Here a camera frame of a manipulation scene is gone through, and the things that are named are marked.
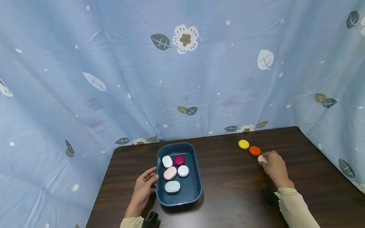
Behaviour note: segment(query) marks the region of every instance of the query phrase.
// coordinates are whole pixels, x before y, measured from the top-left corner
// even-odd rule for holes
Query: oval container
[[[169,155],[172,160],[177,155],[185,158],[185,165],[189,167],[189,175],[180,177],[176,175],[172,180],[180,183],[180,191],[176,194],[168,194],[165,191],[167,181],[159,178],[156,183],[156,197],[161,205],[166,207],[182,206],[193,204],[198,201],[202,192],[203,184],[201,182],[198,160],[196,159],[195,149],[190,143],[175,143],[163,146],[157,154],[157,170],[156,173],[164,176],[165,167],[162,164],[162,158]]]

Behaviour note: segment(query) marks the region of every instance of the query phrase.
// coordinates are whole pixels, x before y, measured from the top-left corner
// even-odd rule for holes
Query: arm
[[[156,175],[155,171],[156,167],[150,168],[137,178],[131,201],[120,228],[142,227],[143,218],[141,217],[141,212],[146,207],[150,194],[156,192],[155,186],[158,175]]]
[[[285,162],[276,151],[262,154],[266,160],[260,162],[265,173],[277,187],[275,195],[279,198],[279,208],[290,228],[319,228],[318,223],[308,210],[301,194],[289,179]]]

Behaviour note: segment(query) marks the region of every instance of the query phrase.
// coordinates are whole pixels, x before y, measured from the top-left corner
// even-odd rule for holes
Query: wrist
[[[126,213],[124,215],[124,218],[131,218],[131,217],[139,217],[141,216],[141,213],[139,212],[138,209],[138,205],[130,202],[127,209],[126,209]]]
[[[293,188],[295,189],[294,183],[289,179],[273,180],[277,188]]]

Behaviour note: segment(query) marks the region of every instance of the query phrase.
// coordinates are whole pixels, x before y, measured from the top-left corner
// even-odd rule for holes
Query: wooden table
[[[290,179],[319,225],[362,227],[365,196],[360,193],[296,127],[119,147],[114,151],[87,228],[118,228],[135,179],[156,166],[158,150],[175,142],[196,150],[203,195],[192,206],[162,208],[155,197],[147,205],[159,214],[160,228],[286,227],[280,212],[267,204],[261,189],[269,179],[251,156],[237,146],[246,139],[262,151],[276,150]]]

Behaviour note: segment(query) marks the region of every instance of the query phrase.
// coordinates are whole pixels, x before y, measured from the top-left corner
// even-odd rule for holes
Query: orange lid
[[[255,156],[255,157],[257,157],[261,154],[261,150],[257,146],[250,147],[249,152],[252,156]]]

